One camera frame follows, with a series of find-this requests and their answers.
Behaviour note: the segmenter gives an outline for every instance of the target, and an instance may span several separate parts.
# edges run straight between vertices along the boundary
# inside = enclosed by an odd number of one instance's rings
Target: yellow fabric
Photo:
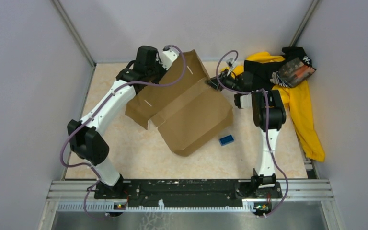
[[[269,52],[264,51],[252,54],[246,60],[260,63],[280,62],[284,61],[284,57],[272,56]],[[244,68],[243,66],[237,66],[233,72],[237,76],[244,72]],[[312,114],[310,90],[307,80],[303,80],[295,88],[285,88],[275,85],[272,89],[279,90],[284,107],[290,108],[294,128],[305,152],[305,156],[316,161],[324,161],[325,152],[314,129],[314,116]]]

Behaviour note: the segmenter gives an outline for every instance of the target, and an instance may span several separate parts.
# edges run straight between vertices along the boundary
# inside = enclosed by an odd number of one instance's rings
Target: wire
[[[155,87],[169,87],[169,86],[172,86],[176,83],[178,83],[184,76],[184,73],[185,73],[185,69],[187,67],[187,63],[185,61],[185,57],[184,57],[184,54],[183,52],[180,50],[179,47],[175,46],[175,45],[168,45],[166,46],[167,48],[174,48],[176,49],[181,58],[183,59],[183,71],[181,72],[181,75],[178,79],[176,79],[175,81],[171,82],[171,83],[167,83],[167,84],[153,84],[153,83],[148,83],[148,82],[144,82],[144,81],[131,81],[131,82],[127,82],[125,84],[122,84],[120,85],[119,87],[117,87],[114,91],[112,91],[112,93],[110,93],[106,98],[105,100],[99,105],[99,107],[93,112],[93,114],[91,115],[90,118],[88,118],[84,123],[82,123],[78,128],[76,128],[71,134],[70,136],[66,139],[66,141],[64,142],[63,146],[61,147],[61,151],[60,151],[60,162],[61,164],[64,166],[64,167],[67,167],[67,168],[74,168],[74,167],[78,167],[78,166],[82,166],[82,165],[86,165],[88,167],[90,167],[92,169],[92,171],[95,173],[95,175],[98,177],[98,181],[92,185],[89,189],[88,189],[88,192],[87,192],[87,195],[85,196],[85,199],[84,199],[84,211],[85,213],[87,213],[87,215],[93,219],[98,219],[96,217],[93,217],[91,216],[88,212],[87,212],[87,209],[86,209],[86,201],[87,201],[87,198],[88,198],[88,195],[89,193],[92,191],[92,188],[95,187],[101,180],[101,176],[100,174],[95,170],[95,168],[89,164],[89,163],[86,163],[86,162],[83,162],[83,163],[78,163],[78,164],[67,164],[64,162],[64,152],[66,150],[66,147],[68,145],[68,143],[70,142],[70,140],[83,128],[85,127],[88,123],[90,123],[91,121],[93,121],[95,119],[95,116],[100,112],[100,110],[105,106],[105,104],[109,101],[109,99],[111,99],[115,94],[116,92],[118,92],[119,90],[121,90],[122,88],[126,87],[126,86],[129,86],[129,85],[133,85],[133,84],[140,84],[140,85],[148,85],[148,86],[155,86]]]
[[[238,51],[237,50],[231,50],[231,51],[228,51],[226,54],[224,54],[224,56],[221,57],[221,59],[219,60],[218,62],[218,65],[217,65],[217,70],[216,70],[216,76],[217,76],[217,80],[218,80],[218,84],[221,85],[224,89],[226,90],[229,90],[231,92],[235,92],[235,93],[240,93],[240,94],[250,94],[251,92],[241,92],[241,91],[237,91],[237,90],[233,90],[231,88],[228,88],[226,86],[224,86],[222,84],[222,82],[219,80],[219,77],[218,77],[218,70],[219,70],[219,65],[221,64],[222,60],[230,53],[235,53],[236,54],[236,57],[235,57],[235,60],[234,62],[238,59]],[[274,213],[278,207],[280,207],[280,205],[284,202],[284,200],[286,199],[287,197],[287,194],[288,194],[288,178],[286,176],[286,174],[284,173],[283,170],[280,169],[280,167],[277,165],[277,162],[276,162],[276,159],[274,158],[274,154],[273,154],[273,150],[270,146],[270,141],[269,141],[269,98],[267,96],[267,91],[265,89],[261,89],[259,91],[262,91],[263,94],[264,94],[264,100],[266,102],[266,126],[265,126],[265,131],[266,131],[266,141],[267,141],[267,146],[269,148],[269,151],[270,151],[270,155],[272,157],[272,160],[273,160],[273,164],[274,166],[281,172],[281,174],[283,174],[284,176],[284,179],[286,180],[286,192],[284,193],[283,197],[281,198],[280,202],[276,205],[276,207],[274,207],[272,209],[272,211],[268,214],[265,214],[264,216],[259,216],[259,217],[264,217],[264,218],[267,218],[268,216],[270,216],[272,213]]]

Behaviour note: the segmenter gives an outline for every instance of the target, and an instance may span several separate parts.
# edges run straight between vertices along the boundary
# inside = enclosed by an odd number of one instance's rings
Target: gray wall
[[[37,227],[89,78],[49,0],[0,1],[0,230]]]
[[[61,0],[96,62],[134,59],[174,43],[217,60],[287,46],[311,0]]]
[[[315,128],[347,229],[368,229],[368,1],[323,1],[299,46],[318,68],[310,78]]]

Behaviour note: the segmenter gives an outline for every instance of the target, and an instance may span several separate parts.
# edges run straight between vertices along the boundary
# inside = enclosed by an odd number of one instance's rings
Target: cardboard box
[[[126,115],[145,129],[152,120],[172,152],[189,156],[230,126],[233,113],[227,99],[205,84],[209,76],[195,50],[184,56],[184,77],[171,87],[145,87],[127,103]],[[160,84],[179,78],[182,64],[179,56]]]

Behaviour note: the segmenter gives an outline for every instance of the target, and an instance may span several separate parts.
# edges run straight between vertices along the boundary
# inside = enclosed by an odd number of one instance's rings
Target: blue sponge
[[[232,135],[226,136],[224,138],[219,139],[219,142],[222,146],[232,143],[234,141]]]

